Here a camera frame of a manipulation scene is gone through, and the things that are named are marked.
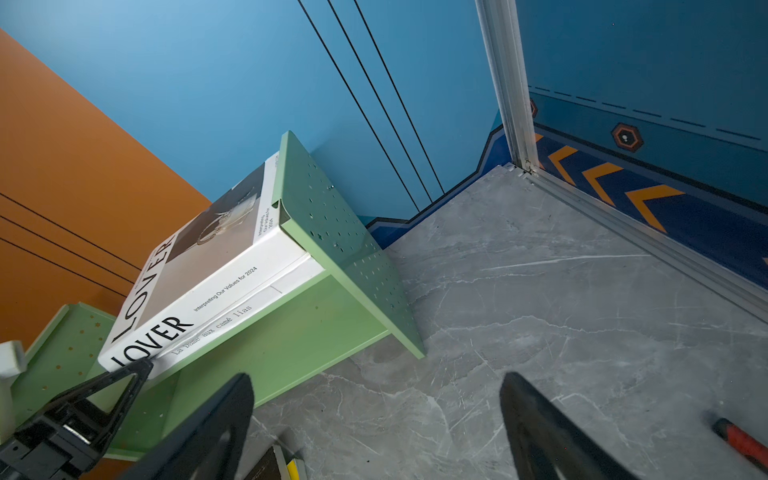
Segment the white book with brown blocks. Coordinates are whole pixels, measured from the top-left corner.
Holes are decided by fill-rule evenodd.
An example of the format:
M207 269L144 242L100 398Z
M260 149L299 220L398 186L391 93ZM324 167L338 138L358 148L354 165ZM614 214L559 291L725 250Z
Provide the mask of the white book with brown blocks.
M204 347L209 346L228 331L243 324L324 272L325 269L311 255L304 254L251 291L244 299L205 323L195 333L175 343L169 351L160 353L153 360L149 380L167 376L173 368L181 367L184 362L201 354Z

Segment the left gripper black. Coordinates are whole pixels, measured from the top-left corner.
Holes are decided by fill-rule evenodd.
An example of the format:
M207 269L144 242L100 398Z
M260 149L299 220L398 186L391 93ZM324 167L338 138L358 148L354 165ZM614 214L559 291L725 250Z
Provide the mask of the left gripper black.
M140 360L56 396L27 427L1 445L2 479L79 479L106 453L135 403L153 364ZM100 407L94 396L118 397Z

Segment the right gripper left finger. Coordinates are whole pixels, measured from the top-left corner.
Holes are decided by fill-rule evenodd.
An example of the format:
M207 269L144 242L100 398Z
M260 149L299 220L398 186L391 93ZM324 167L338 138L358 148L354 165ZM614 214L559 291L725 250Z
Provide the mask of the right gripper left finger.
M233 479L253 406L250 377L233 376L121 477Z

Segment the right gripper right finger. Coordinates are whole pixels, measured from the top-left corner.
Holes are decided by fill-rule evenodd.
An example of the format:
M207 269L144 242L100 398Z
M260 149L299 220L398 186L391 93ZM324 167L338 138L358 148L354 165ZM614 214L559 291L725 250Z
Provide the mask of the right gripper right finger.
M500 407L520 479L634 479L517 372L504 376Z

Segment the black book with gold title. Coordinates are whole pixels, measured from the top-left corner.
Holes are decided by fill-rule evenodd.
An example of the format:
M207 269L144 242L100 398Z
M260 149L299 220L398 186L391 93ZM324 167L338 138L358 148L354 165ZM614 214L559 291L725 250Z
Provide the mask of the black book with gold title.
M290 474L288 472L287 462L282 448L277 444L272 445L244 479L290 480Z

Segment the white LOVER magazine book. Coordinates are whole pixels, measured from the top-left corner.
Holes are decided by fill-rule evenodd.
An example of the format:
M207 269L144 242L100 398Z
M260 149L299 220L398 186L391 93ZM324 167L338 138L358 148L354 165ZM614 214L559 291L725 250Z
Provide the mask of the white LOVER magazine book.
M281 164L269 157L152 251L97 357L104 369L153 362L309 254L280 226Z

